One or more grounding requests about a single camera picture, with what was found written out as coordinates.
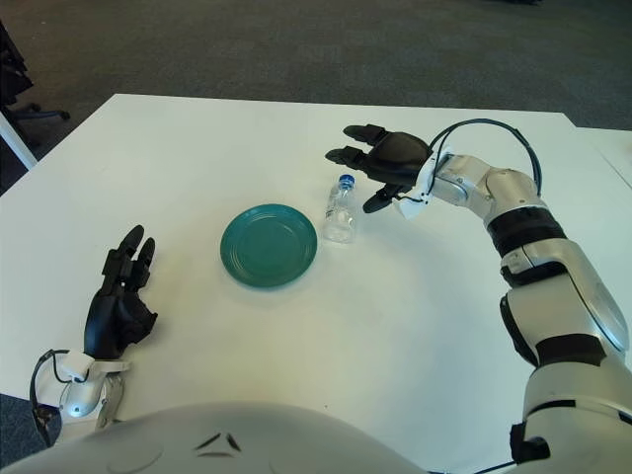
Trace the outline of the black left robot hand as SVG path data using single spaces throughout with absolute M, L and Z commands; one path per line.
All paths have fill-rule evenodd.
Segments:
M 93 296 L 84 330 L 84 353 L 116 360 L 125 349 L 148 336 L 157 320 L 139 295 L 150 277 L 155 240 L 134 226 L 111 249 L 102 270 L 103 283 Z

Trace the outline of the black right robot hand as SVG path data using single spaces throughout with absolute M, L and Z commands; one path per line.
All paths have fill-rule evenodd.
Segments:
M 362 206 L 365 213 L 374 213 L 391 204 L 392 199 L 409 192 L 431 157 L 429 146 L 420 138 L 405 132 L 391 132 L 383 127 L 349 125 L 344 134 L 370 146 L 368 152 L 350 146 L 328 151 L 329 161 L 364 172 L 383 188 Z

